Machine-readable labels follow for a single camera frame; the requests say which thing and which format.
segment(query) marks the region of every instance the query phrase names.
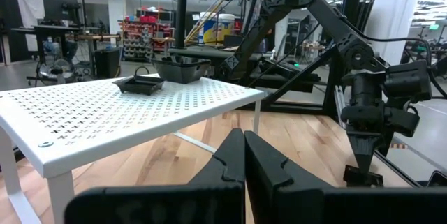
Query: wooden floor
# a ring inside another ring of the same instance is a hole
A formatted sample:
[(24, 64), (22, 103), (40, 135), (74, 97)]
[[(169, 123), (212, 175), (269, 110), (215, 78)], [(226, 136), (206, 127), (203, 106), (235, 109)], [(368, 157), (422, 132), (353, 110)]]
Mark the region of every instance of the wooden floor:
[[(253, 112), (233, 111), (200, 122), (181, 132), (217, 148), (232, 128), (252, 130)], [(263, 112), (260, 136), (304, 169), (333, 186), (345, 186), (344, 166), (356, 165), (346, 133), (323, 116)], [(211, 154), (186, 141), (166, 135), (73, 171), (75, 193), (94, 186), (185, 184)], [(43, 223), (53, 223), (44, 179), (27, 160), (18, 163), (25, 195)], [(386, 186), (408, 186), (374, 157), (372, 172), (382, 174)], [(0, 173), (0, 223), (20, 223), (6, 195)], [(247, 223), (253, 223), (247, 205)]]

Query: white table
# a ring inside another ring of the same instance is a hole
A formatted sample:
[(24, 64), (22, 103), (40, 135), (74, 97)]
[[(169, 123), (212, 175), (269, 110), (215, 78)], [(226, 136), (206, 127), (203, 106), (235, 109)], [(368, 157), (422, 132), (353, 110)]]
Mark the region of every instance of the white table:
[(258, 131), (262, 91), (203, 77), (191, 84), (166, 82), (162, 90), (145, 96), (122, 94), (112, 81), (0, 94), (0, 134), (6, 133), (0, 136), (0, 165), (9, 199), (23, 223), (40, 221), (20, 187), (9, 138), (47, 178), (54, 221), (60, 224), (74, 196), (71, 170), (77, 167), (169, 133), (213, 152), (176, 131), (252, 102)]

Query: black tray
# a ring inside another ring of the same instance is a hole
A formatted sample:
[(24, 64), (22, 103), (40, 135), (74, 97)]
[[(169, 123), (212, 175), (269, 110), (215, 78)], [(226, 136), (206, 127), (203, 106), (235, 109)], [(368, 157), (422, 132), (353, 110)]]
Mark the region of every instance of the black tray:
[(158, 77), (144, 77), (144, 76), (130, 76), (113, 82), (119, 87), (119, 90), (135, 94), (150, 95), (155, 91), (161, 89), (164, 79)]
[(211, 64), (211, 61), (206, 59), (192, 59), (187, 57), (183, 57), (183, 59), (183, 63), (175, 63), (169, 59), (152, 59), (152, 64), (154, 64), (161, 78), (180, 84), (188, 84), (199, 80)]

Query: perforated table top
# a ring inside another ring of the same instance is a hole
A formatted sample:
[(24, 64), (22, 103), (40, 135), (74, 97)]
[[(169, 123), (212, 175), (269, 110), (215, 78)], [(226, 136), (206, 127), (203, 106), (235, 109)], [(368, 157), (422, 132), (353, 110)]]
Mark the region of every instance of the perforated table top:
[(0, 126), (48, 177), (264, 97), (207, 78), (165, 82), (151, 96), (122, 94), (113, 81), (2, 92)]

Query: screw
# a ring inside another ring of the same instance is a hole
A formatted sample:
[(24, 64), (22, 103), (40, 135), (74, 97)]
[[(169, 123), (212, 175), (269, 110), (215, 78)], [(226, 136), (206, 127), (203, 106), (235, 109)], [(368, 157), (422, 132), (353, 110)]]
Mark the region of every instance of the screw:
[(53, 144), (54, 144), (53, 141), (45, 141), (45, 142), (40, 143), (38, 146), (39, 147), (51, 147)]

